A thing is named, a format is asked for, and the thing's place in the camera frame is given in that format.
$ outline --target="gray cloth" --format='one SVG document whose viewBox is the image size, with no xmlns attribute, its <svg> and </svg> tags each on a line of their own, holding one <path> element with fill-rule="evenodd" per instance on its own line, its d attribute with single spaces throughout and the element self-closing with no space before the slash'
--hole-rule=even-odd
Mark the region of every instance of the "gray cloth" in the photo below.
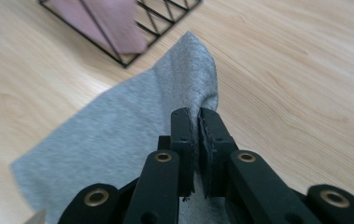
<svg viewBox="0 0 354 224">
<path fill-rule="evenodd" d="M 119 189 L 137 178 L 159 135 L 170 134 L 172 111 L 189 107 L 197 132 L 199 108 L 217 104 L 214 60 L 186 33 L 151 69 L 101 94 L 11 168 L 28 202 L 57 223 L 81 189 Z M 222 201 L 205 201 L 198 179 L 196 193 L 180 203 L 179 223 L 225 223 Z"/>
</svg>

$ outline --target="black metal frame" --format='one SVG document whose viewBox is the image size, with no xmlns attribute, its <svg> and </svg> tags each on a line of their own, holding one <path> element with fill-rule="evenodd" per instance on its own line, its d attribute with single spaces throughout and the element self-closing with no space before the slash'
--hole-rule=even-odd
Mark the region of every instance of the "black metal frame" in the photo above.
<svg viewBox="0 0 354 224">
<path fill-rule="evenodd" d="M 96 43 L 94 40 L 92 40 L 88 35 L 85 35 L 83 32 L 81 32 L 77 27 L 75 27 L 74 25 L 72 25 L 71 23 L 69 23 L 67 20 L 65 20 L 61 15 L 57 14 L 54 10 L 52 10 L 49 6 L 46 5 L 46 3 L 49 0 L 38 0 L 39 4 L 44 7 L 45 9 L 47 9 L 49 12 L 51 12 L 51 14 L 53 14 L 54 16 L 56 16 L 58 19 L 60 19 L 61 21 L 65 22 L 69 27 L 71 27 L 72 29 L 74 29 L 76 32 L 78 32 L 79 34 L 81 34 L 82 36 L 84 36 L 88 41 L 90 41 L 92 44 L 94 44 L 97 48 L 99 48 L 104 54 L 106 54 L 107 56 L 109 56 L 110 58 L 112 58 L 113 60 L 115 60 L 117 63 L 119 63 L 121 66 L 123 66 L 124 68 L 127 68 L 129 65 L 131 65 L 135 60 L 137 60 L 141 55 L 143 55 L 144 53 L 136 53 L 134 54 L 134 56 L 128 60 L 123 60 L 121 54 L 119 54 L 114 46 L 112 45 L 112 42 L 110 41 L 110 39 L 108 38 L 108 36 L 106 35 L 106 33 L 104 32 L 104 30 L 102 29 L 101 25 L 98 23 L 97 19 L 93 16 L 92 12 L 90 11 L 90 9 L 87 7 L 85 0 L 78 0 L 84 7 L 84 9 L 87 11 L 87 13 L 89 14 L 89 16 L 91 17 L 92 21 L 94 22 L 94 24 L 97 26 L 98 30 L 100 31 L 101 35 L 104 37 L 104 39 L 106 40 L 107 44 L 110 46 L 110 49 L 106 49 L 104 47 L 102 47 L 101 45 L 99 45 L 98 43 Z M 203 0 L 193 0 L 194 3 L 190 6 L 188 4 L 188 0 L 184 0 L 184 6 L 182 6 L 181 4 L 173 1 L 173 0 L 159 0 L 159 1 L 164 1 L 165 7 L 167 9 L 167 13 L 168 13 L 168 17 L 164 16 L 162 13 L 160 13 L 159 11 L 156 11 L 155 9 L 149 7 L 146 4 L 146 0 L 137 0 L 136 4 L 139 7 L 142 7 L 144 10 L 146 10 L 148 18 L 150 20 L 151 23 L 151 27 L 148 27 L 146 25 L 144 25 L 142 22 L 137 21 L 136 24 L 137 26 L 144 32 L 146 32 L 149 35 L 152 35 L 154 37 L 154 39 L 152 39 L 151 41 L 148 42 L 148 49 L 153 46 L 163 35 L 165 35 L 171 28 L 174 27 L 174 25 L 176 25 L 179 21 L 181 21 L 183 18 L 185 18 L 186 15 L 188 15 L 189 12 L 191 12 L 192 10 L 194 10 L 198 5 L 200 5 L 200 3 L 202 3 Z M 182 11 L 182 14 L 178 17 L 175 18 L 175 15 L 173 14 L 171 7 L 177 8 L 179 10 Z M 156 22 L 154 21 L 154 17 L 161 19 L 163 21 L 167 22 L 167 27 L 163 30 L 160 31 L 158 29 L 158 26 L 156 24 Z"/>
</svg>

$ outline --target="light wood floor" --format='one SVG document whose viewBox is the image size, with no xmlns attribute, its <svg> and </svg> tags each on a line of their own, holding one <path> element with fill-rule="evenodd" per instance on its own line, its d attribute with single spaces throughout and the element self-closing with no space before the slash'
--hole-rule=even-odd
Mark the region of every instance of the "light wood floor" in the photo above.
<svg viewBox="0 0 354 224">
<path fill-rule="evenodd" d="M 127 70 L 34 0 L 0 0 L 0 223 L 33 211 L 9 165 L 188 30 L 214 56 L 219 113 L 292 188 L 354 194 L 354 1 L 206 0 Z"/>
</svg>

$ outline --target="wire basket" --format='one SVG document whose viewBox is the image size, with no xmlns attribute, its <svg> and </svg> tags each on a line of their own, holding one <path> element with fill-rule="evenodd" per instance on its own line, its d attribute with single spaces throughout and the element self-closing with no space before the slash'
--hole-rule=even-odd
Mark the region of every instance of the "wire basket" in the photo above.
<svg viewBox="0 0 354 224">
<path fill-rule="evenodd" d="M 65 22 L 72 29 L 83 35 L 87 40 L 93 43 L 103 53 L 111 57 L 124 68 L 128 67 L 136 59 L 138 59 L 144 52 L 139 53 L 120 53 L 115 49 L 115 45 L 111 38 L 104 32 L 104 29 L 90 8 L 86 1 L 90 0 L 76 0 L 76 4 L 80 4 L 87 12 L 92 24 L 98 29 L 99 34 L 106 41 L 107 46 L 99 43 L 91 36 L 82 32 L 77 26 L 66 20 L 54 8 L 50 0 L 39 0 L 39 4 Z M 153 46 L 160 37 L 165 35 L 174 25 L 182 20 L 189 12 L 195 9 L 202 0 L 137 0 L 135 2 L 135 22 L 139 29 L 139 33 L 146 41 L 146 48 Z"/>
</svg>

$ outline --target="pink cloth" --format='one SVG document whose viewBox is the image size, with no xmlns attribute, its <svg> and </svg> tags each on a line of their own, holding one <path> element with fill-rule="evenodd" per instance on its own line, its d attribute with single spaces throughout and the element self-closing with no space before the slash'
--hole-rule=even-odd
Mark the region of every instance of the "pink cloth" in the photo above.
<svg viewBox="0 0 354 224">
<path fill-rule="evenodd" d="M 50 0 L 61 16 L 91 39 L 108 46 L 79 0 Z M 135 0 L 84 0 L 101 28 L 121 54 L 142 53 L 147 42 L 135 23 Z"/>
</svg>

